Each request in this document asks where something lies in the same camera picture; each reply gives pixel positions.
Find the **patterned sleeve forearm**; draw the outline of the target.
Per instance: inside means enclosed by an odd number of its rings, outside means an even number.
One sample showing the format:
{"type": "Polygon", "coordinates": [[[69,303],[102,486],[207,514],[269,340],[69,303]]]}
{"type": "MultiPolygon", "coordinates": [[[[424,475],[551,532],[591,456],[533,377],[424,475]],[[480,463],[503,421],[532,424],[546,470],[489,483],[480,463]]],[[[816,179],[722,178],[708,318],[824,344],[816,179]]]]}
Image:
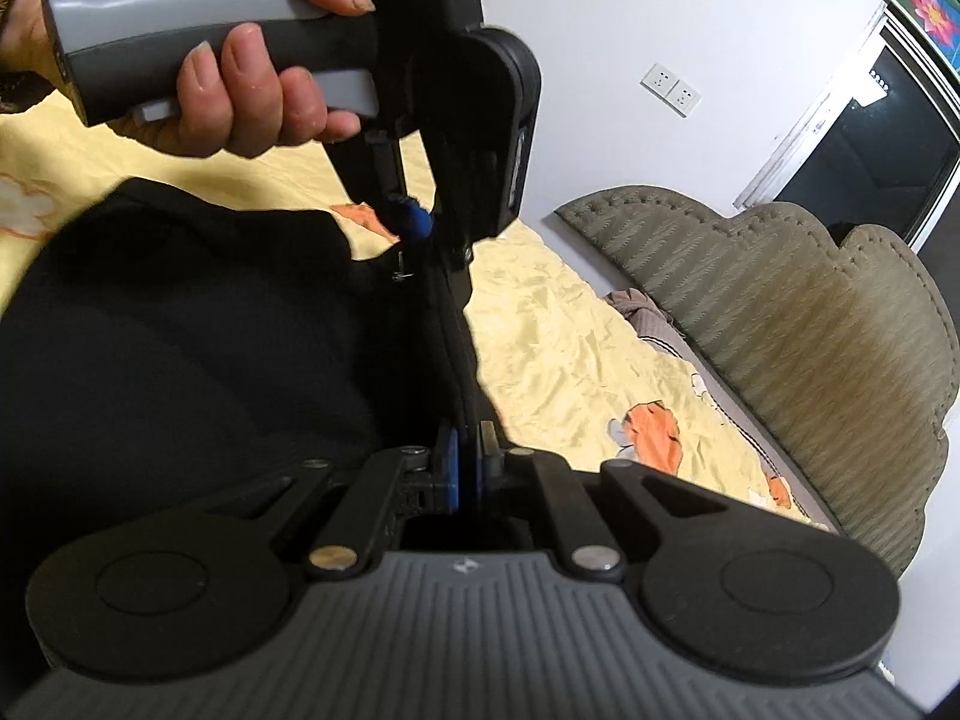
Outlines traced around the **patterned sleeve forearm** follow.
{"type": "MultiPolygon", "coordinates": [[[[10,43],[13,7],[18,0],[2,0],[2,49],[10,43]]],[[[21,114],[42,103],[53,91],[53,84],[32,70],[16,70],[13,60],[2,55],[2,112],[21,114]]]]}

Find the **person's left hand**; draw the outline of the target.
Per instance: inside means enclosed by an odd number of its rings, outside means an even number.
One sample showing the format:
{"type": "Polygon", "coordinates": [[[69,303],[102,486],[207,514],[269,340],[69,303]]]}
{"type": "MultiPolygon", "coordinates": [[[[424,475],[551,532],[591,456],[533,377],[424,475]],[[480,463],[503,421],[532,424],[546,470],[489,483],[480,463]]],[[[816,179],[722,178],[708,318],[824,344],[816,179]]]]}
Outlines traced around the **person's left hand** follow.
{"type": "MultiPolygon", "coordinates": [[[[374,10],[373,0],[309,2],[343,16],[374,10]]],[[[41,0],[11,0],[2,26],[2,68],[60,83],[41,0]]],[[[275,146],[337,143],[359,132],[355,114],[327,109],[308,70],[274,67],[262,29],[254,23],[231,29],[221,50],[194,47],[179,70],[178,98],[176,119],[140,125],[124,117],[110,128],[171,156],[208,158],[226,151],[248,160],[275,146]]]]}

